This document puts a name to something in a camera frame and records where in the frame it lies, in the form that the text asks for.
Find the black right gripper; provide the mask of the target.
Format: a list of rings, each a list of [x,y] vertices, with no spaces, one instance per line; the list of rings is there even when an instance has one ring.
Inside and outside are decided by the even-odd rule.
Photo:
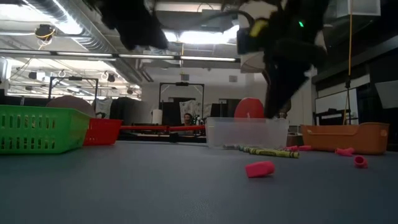
[[[273,12],[262,29],[263,76],[267,82],[264,116],[275,117],[299,91],[309,77],[305,75],[311,65],[325,63],[327,52],[315,43],[315,37],[323,29],[323,12],[304,12],[292,15]]]

